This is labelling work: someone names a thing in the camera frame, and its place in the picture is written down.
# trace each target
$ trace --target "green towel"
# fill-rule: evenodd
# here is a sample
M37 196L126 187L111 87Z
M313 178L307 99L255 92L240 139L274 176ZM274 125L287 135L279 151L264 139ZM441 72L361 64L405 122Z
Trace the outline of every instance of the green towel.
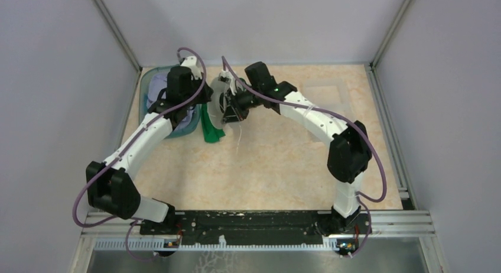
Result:
M202 130L204 133L204 139L207 143L219 142L219 138L225 135L222 129L217 129L210 122L209 114L207 113L207 104L202 105L202 113L200 116L200 121L202 121Z

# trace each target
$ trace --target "purple cloth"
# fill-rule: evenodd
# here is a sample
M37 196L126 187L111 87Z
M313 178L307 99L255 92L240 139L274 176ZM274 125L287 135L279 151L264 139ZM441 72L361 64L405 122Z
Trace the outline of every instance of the purple cloth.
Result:
M167 87L167 73L158 73L153 76L148 86L148 100L146 102L146 107L149 108L158 97L160 91ZM191 118L193 117L193 110L188 110L187 115L183 120L179 123L179 125L175 128L175 130L182 130L191 122Z

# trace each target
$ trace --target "floor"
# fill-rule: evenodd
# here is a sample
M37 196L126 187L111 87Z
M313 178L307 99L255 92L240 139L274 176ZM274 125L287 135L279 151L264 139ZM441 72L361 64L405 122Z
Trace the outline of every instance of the floor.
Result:
M244 68L234 70L246 78ZM388 181L386 199L366 203L370 209L402 209L363 65L268 68L277 82L290 82L315 104L365 124ZM220 69L207 68L208 83ZM136 93L124 140L138 126L138 105ZM184 210L330 209L335 179L326 166L328 149L301 125L259 107L240 126L225 126L224 131L226 136L215 144L204 142L201 124L190 135L163 140L135 178L140 193ZM362 190L379 197L381 189L372 159Z

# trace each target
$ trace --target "teal container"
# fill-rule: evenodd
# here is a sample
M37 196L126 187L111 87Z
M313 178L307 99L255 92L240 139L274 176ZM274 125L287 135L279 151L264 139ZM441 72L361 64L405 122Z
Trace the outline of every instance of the teal container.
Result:
M150 71L146 72L141 78L141 83L139 87L139 123L143 121L144 116L148 112L146 104L148 102L148 90L151 79L153 79L153 77L158 73L169 72L172 67L174 66L163 66L163 67L153 68ZM169 136L165 138L171 139L171 138L181 137L195 131L200 121L200 114L201 114L201 107L200 105L196 105L195 109L193 110L193 116L191 117L190 123L182 130L172 131L172 133L170 133Z

